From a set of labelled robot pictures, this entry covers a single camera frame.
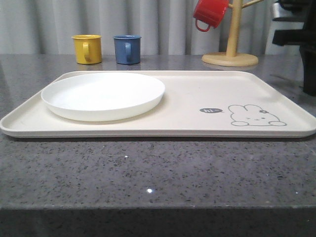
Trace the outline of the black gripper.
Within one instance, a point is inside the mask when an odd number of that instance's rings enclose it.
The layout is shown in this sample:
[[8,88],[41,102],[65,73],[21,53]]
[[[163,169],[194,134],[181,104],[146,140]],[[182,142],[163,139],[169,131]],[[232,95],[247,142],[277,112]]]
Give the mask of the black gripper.
[[316,94],[316,2],[314,0],[278,0],[278,9],[291,12],[291,15],[274,16],[274,21],[303,22],[301,29],[276,30],[273,44],[278,46],[298,45],[303,63],[303,91]]

